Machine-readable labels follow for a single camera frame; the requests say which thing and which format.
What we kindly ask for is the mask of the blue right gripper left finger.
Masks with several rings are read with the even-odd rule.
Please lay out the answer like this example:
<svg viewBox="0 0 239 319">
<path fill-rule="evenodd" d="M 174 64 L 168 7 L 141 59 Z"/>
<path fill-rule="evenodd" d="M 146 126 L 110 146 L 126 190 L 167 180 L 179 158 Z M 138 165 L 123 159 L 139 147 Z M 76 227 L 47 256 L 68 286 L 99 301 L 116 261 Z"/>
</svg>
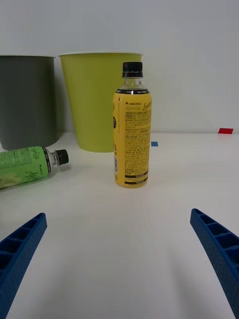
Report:
<svg viewBox="0 0 239 319">
<path fill-rule="evenodd" d="M 0 242 L 1 319 L 7 317 L 25 272 L 46 229 L 46 215 L 39 213 Z"/>
</svg>

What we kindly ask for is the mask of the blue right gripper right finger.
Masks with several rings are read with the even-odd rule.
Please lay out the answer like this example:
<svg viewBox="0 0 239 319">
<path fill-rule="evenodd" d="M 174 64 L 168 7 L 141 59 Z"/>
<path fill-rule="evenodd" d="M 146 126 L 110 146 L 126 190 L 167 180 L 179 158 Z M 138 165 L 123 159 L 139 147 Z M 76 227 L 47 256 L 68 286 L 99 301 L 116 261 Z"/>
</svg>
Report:
<svg viewBox="0 0 239 319">
<path fill-rule="evenodd" d="M 198 209 L 192 209 L 190 224 L 239 318 L 239 237 Z"/>
</svg>

